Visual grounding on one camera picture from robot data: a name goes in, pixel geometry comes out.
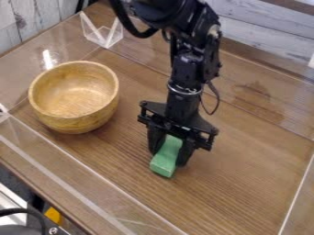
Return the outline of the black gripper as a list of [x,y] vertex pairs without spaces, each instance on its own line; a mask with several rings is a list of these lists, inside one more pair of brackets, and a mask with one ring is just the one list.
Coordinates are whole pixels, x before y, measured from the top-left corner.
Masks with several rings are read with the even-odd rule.
[[212,149],[216,127],[208,123],[200,113],[202,85],[182,87],[168,84],[166,102],[142,100],[137,120],[146,127],[148,150],[156,154],[165,135],[184,140],[177,152],[176,165],[186,165],[194,149]]

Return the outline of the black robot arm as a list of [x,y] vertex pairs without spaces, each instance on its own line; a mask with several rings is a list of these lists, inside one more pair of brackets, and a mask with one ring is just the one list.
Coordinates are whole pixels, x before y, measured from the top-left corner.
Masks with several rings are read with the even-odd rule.
[[124,29],[138,38],[162,34],[170,46],[170,77],[164,103],[141,101],[137,120],[146,127],[148,150],[165,137],[181,141],[174,164],[182,166],[198,148],[211,150],[217,129],[198,114],[201,92],[219,77],[219,16],[202,0],[108,0]]

